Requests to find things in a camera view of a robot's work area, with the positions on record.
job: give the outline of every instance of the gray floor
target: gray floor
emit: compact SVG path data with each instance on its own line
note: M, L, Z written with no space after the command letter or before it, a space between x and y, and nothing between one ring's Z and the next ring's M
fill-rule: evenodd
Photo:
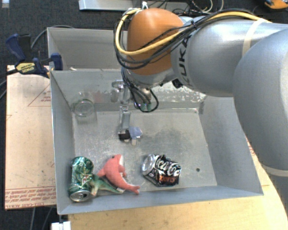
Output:
M260 17L275 23L288 23L288 12L270 12L257 0L225 0L225 8L245 8ZM41 31L49 26L65 24L75 28L108 29L121 16L120 12L112 11L79 11L78 0L10 0L10 8L2 8L0 0L0 73L5 72L5 66L16 62L15 57L9 53L5 40L12 34L31 34L35 38ZM35 56L47 57L47 38L42 37L35 47ZM0 101L0 230L29 229L32 209L4 210L4 168L5 168L5 115L6 97ZM48 207L36 209L33 229L41 229L49 212ZM56 210L52 209L46 222L59 221Z

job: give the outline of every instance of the pink plush toy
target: pink plush toy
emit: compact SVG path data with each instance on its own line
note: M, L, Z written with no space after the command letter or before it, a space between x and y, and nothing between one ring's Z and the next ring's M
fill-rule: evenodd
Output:
M127 174L122 165L123 156L117 154L107 161L105 166L97 173L98 176L106 176L106 178L115 186L139 194L140 186L128 184L120 173L125 177Z

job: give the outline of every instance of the metal tray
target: metal tray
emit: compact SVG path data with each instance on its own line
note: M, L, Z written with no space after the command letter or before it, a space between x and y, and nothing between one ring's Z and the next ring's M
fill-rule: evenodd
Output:
M130 124L143 132L133 146L119 140L121 104L110 101L111 84L120 78L119 69L51 72L58 214L262 195L232 98L205 98L171 83L156 87L156 111L144 114L129 105ZM95 112L90 117L79 118L72 111L78 92L93 96ZM142 176L142 162L150 153L166 154L181 165L178 185L156 187ZM124 156L127 180L141 186L140 194L102 193L86 202L71 201L71 160L88 157L97 173L114 154Z

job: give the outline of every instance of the cardboard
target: cardboard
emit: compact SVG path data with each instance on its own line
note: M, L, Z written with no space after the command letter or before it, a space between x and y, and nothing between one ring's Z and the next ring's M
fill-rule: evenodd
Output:
M5 209L56 204L50 80L7 77Z

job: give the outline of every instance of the yellow cable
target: yellow cable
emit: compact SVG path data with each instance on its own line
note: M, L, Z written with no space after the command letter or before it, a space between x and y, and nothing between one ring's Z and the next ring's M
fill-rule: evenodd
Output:
M158 46L161 46L167 42L169 42L170 40L172 40L174 37L176 37L177 35L181 34L182 32L184 32L185 30L188 29L188 27L182 31L179 31L165 39L162 39L152 45L149 45L145 48L141 48L139 50L136 50L136 51L125 51L123 50L121 47L120 47L120 44L119 44L119 35L120 35L120 31L121 31L121 27L123 25L123 23L125 22L125 20L128 18L129 15L131 14L134 14L136 13L137 11L139 11L140 9L134 9L132 11L129 11L127 12L123 17L122 19L120 20L120 23L118 24L118 27L117 27L117 30L116 30L116 34L115 34L115 45L116 45L116 48L118 49L119 52L121 52L122 54L125 54L125 55L128 55L128 56L134 56L134 55L139 55L139 54L142 54L142 53L145 53L151 49L154 49ZM251 15L251 14L248 14L248 13L245 13L245 12L239 12L239 11L230 11L230 12L225 12L225 13L220 13L220 14L217 14L213 17L211 17L210 19L208 19L207 21L211 20L211 19L215 19L215 18L221 18L221 17L225 17L225 16L239 16L239 17L244 17L244 18L247 18L247 19L250 19L250 20L254 20L254 21L257 21L259 19L261 19L260 17L257 17L257 16L254 16L254 15Z

